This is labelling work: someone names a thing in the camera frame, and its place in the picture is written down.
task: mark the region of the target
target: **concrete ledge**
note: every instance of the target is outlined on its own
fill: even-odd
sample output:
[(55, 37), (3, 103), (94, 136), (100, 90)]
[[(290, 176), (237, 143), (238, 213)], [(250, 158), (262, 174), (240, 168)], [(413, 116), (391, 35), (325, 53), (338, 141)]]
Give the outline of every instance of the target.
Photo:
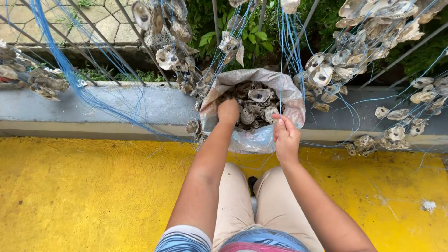
[[(164, 84), (148, 83), (147, 87), (141, 87), (129, 82), (117, 87), (110, 82), (99, 82), (98, 87), (87, 86), (86, 89), (100, 101), (128, 112), (128, 116), (134, 116), (136, 121), (150, 125), (154, 130), (178, 137), (180, 141), (191, 141), (185, 126), (189, 120), (198, 118), (198, 112), (194, 110), (195, 100), (179, 90), (160, 87)], [(354, 109), (352, 115), (341, 100), (331, 103), (328, 113), (311, 111), (311, 104), (307, 103), (302, 145), (332, 147), (365, 134), (380, 136), (396, 121), (378, 120), (374, 115), (376, 106), (391, 109), (399, 101), (395, 97), (378, 99), (396, 94), (395, 90), (384, 91), (383, 88), (349, 91), (344, 96), (349, 104), (370, 100), (353, 105), (358, 115)], [(0, 90), (0, 136), (168, 141), (104, 111), (86, 107), (71, 89), (60, 93), (59, 98), (61, 102), (50, 102), (29, 90)], [(401, 103), (395, 109), (403, 107), (409, 106)], [(441, 148), (448, 146), (448, 134), (440, 125), (446, 125), (447, 120), (444, 112), (433, 116), (422, 135), (407, 138), (411, 149), (443, 152)]]

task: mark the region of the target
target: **leg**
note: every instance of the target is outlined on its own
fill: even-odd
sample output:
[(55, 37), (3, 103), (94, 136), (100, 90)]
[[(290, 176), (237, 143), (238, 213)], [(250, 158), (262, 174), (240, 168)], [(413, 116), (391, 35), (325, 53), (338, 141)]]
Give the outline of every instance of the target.
[(289, 233), (311, 252), (323, 252), (323, 247), (289, 188), (281, 167), (277, 166), (263, 174), (255, 183), (254, 190), (258, 200), (255, 223)]
[(238, 166), (227, 163), (220, 182), (218, 215), (213, 236), (213, 252), (245, 227), (254, 224), (246, 177)]

